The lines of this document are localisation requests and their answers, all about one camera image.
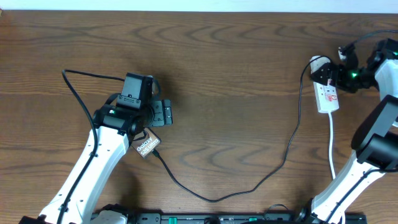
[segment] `white wall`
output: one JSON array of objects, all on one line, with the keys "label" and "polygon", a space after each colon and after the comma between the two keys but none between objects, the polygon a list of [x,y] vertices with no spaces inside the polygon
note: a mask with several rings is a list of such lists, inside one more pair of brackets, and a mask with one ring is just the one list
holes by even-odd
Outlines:
[{"label": "white wall", "polygon": [[0,0],[7,9],[398,13],[398,0]]}]

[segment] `power strip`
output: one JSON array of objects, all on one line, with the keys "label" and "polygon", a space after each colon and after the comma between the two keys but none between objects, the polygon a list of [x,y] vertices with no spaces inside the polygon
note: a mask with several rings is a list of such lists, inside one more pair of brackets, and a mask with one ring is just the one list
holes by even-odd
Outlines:
[{"label": "power strip", "polygon": [[[316,72],[324,63],[328,62],[330,62],[330,60],[327,58],[320,58],[312,62],[310,64],[311,73]],[[331,86],[330,82],[331,80],[329,80],[328,85],[322,85],[317,82],[313,83],[319,113],[329,113],[339,108],[336,87]]]}]

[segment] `wood grain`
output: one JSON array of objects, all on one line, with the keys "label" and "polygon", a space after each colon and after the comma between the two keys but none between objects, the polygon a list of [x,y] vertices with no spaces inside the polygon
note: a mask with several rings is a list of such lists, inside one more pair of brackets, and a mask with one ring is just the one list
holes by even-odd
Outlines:
[{"label": "wood grain", "polygon": [[[396,29],[396,15],[5,11],[0,17],[0,223],[35,217],[64,183],[90,126],[64,84],[64,68],[159,79],[174,124],[154,131],[179,181],[218,198],[253,188],[281,163],[297,122],[299,76],[313,55],[361,34]],[[365,61],[375,41],[358,45]],[[70,75],[91,112],[122,83]],[[339,92],[335,166],[353,133],[378,104],[375,90]],[[163,212],[263,212],[301,207],[330,182],[328,118],[304,81],[302,124],[285,167],[249,195],[206,203],[178,188],[159,160],[130,151],[98,201]],[[397,177],[372,184],[349,211],[369,223],[395,223]]]}]

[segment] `wooden table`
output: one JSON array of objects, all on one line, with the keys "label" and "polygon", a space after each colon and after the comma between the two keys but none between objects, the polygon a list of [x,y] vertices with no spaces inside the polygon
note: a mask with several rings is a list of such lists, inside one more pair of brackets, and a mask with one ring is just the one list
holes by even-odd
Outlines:
[{"label": "wooden table", "polygon": [[[36,217],[80,156],[90,125],[63,82],[64,68],[159,79],[174,124],[156,128],[179,181],[209,198],[252,189],[275,169],[297,122],[300,74],[313,55],[337,48],[396,15],[294,13],[4,11],[0,17],[0,222]],[[382,37],[358,45],[362,63]],[[123,84],[69,75],[91,113]],[[378,104],[375,89],[339,92],[335,166],[350,155],[356,128]],[[328,117],[305,78],[301,127],[282,170],[254,193],[203,202],[177,187],[154,156],[129,151],[97,207],[120,203],[163,212],[263,212],[300,208],[331,181]],[[386,175],[350,206],[369,223],[396,223],[397,176]]]}]

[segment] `white cable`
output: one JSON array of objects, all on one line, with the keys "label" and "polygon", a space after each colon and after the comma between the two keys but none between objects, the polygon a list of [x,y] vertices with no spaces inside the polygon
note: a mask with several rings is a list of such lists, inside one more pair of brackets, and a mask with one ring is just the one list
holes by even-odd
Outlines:
[{"label": "white cable", "polygon": [[[331,117],[331,112],[328,112],[329,115],[329,127],[330,127],[330,137],[329,137],[329,165],[331,178],[334,180],[336,178],[335,167],[333,165],[333,119]],[[341,216],[341,224],[346,223],[346,215],[343,213]]]}]

